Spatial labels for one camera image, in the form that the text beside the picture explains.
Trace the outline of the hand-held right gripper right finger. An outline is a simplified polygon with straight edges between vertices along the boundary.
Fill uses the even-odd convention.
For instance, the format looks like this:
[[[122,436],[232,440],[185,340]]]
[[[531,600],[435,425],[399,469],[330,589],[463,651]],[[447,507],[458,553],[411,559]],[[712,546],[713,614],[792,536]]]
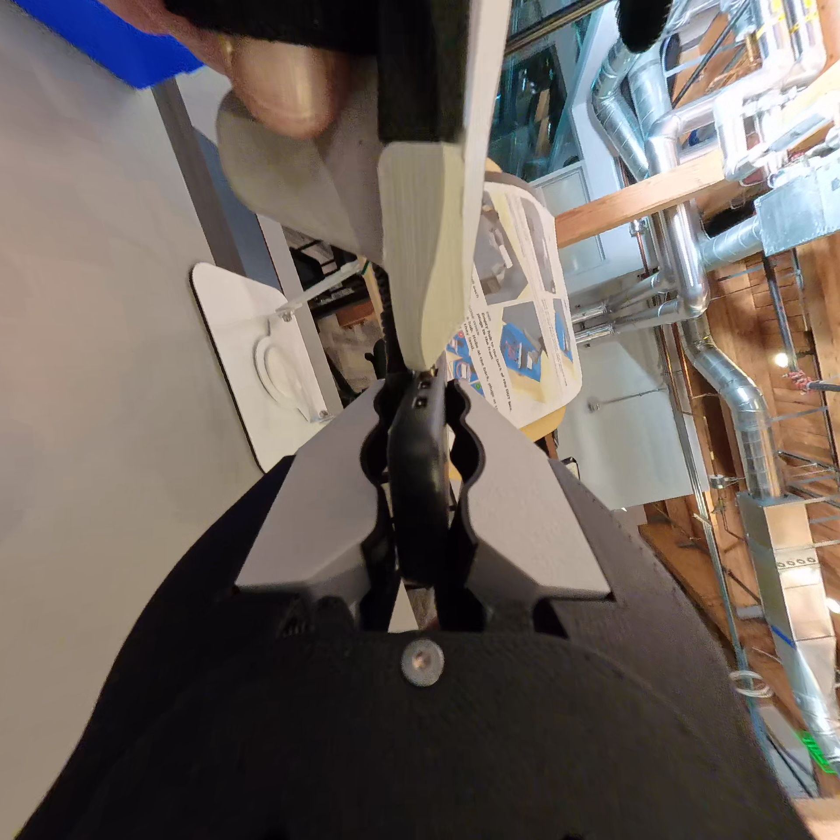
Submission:
[[[606,602],[612,587],[553,462],[477,392],[449,385],[449,619],[531,618],[542,602]]]

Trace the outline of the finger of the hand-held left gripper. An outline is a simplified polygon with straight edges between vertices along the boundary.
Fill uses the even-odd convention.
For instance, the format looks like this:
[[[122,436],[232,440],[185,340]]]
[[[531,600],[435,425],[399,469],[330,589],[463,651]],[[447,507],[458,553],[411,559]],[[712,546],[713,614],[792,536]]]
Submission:
[[[510,1],[380,2],[377,164],[384,268],[406,366],[466,318]]]

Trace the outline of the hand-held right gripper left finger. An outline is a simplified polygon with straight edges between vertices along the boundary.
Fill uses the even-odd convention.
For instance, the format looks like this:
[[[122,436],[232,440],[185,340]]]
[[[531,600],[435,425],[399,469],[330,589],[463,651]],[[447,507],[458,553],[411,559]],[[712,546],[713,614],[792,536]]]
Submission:
[[[369,387],[295,454],[237,578],[237,588],[338,598],[357,613],[371,588],[362,550],[377,522],[377,491],[362,447],[379,416]]]

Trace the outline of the white object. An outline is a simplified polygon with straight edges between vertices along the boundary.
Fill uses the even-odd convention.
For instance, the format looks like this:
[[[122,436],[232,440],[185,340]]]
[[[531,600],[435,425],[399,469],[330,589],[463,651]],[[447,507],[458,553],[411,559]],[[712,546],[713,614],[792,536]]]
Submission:
[[[396,557],[403,578],[434,587],[448,539],[445,375],[416,373],[396,406],[386,457]]]

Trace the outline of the blue storage bin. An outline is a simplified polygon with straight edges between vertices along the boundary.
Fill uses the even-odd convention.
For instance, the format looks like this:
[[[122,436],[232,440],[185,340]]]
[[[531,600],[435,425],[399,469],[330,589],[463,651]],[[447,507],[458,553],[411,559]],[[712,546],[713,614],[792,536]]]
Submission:
[[[96,1],[15,4],[133,89],[152,88],[203,63],[168,35],[150,35]]]

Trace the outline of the person's left hand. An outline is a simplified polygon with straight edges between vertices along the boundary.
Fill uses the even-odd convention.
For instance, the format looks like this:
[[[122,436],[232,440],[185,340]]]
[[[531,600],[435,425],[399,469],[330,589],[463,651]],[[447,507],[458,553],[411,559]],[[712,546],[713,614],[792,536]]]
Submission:
[[[317,138],[339,117],[350,95],[354,58],[345,53],[196,26],[162,1],[102,4],[141,32],[173,37],[226,76],[250,115],[274,133]]]

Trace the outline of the silver ventilation ducts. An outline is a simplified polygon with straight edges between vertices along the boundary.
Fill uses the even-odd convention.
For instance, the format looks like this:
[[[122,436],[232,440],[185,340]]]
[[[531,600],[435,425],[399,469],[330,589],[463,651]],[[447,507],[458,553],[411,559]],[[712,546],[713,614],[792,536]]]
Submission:
[[[662,36],[637,54],[619,38],[592,90],[595,115],[637,183],[676,168],[679,134],[709,123],[715,108],[714,99],[688,110],[671,108],[660,64]],[[687,201],[658,214],[658,242],[678,297],[653,322],[679,325],[686,357],[728,405],[747,487],[738,505],[764,621],[805,727],[837,773],[837,640],[805,502],[784,492],[761,390],[711,337],[697,212]]]

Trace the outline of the black pole with round disc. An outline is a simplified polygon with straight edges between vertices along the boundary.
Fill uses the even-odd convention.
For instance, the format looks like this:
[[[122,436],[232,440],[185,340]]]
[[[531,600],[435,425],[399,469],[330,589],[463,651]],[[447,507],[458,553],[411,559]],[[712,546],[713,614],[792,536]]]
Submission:
[[[610,3],[573,1],[512,35],[507,41],[504,56],[531,47]],[[625,47],[636,54],[651,47],[663,34],[672,5],[672,1],[616,1],[616,23]]]

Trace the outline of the wooden post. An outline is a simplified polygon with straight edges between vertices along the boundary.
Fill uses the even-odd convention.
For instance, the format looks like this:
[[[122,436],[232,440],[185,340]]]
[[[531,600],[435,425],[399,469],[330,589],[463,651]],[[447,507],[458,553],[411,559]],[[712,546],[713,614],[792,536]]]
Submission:
[[[761,165],[769,154],[786,151],[817,132],[838,115],[839,63],[788,102],[780,127],[770,140],[753,146],[740,160]],[[724,155],[719,148],[695,156],[671,171],[657,174],[611,195],[578,206],[554,219],[559,248],[575,245],[630,221],[674,207],[725,181]]]

